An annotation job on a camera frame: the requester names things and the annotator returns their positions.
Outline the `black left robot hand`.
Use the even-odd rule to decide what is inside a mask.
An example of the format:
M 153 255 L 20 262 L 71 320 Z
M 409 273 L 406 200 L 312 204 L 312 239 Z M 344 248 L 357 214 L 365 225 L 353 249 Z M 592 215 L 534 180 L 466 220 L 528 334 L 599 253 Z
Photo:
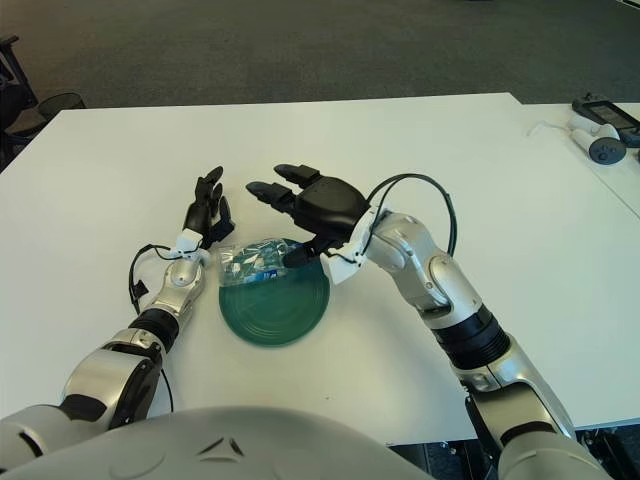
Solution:
M 234 230 L 229 203 L 223 195 L 222 166 L 197 179 L 194 200 L 188 206 L 182 231 L 170 250 L 171 258 L 206 256 L 214 243 L 226 239 Z

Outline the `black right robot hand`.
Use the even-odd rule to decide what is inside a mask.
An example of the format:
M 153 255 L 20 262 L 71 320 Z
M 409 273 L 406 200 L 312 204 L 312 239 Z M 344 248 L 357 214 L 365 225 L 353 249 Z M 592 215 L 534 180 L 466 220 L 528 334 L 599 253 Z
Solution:
M 354 276 L 364 263 L 361 248 L 365 229 L 372 225 L 370 202 L 346 181 L 309 166 L 280 164 L 274 170 L 300 191 L 261 181 L 248 183 L 246 189 L 313 235 L 284 256 L 284 266 L 298 268 L 318 259 L 335 285 Z

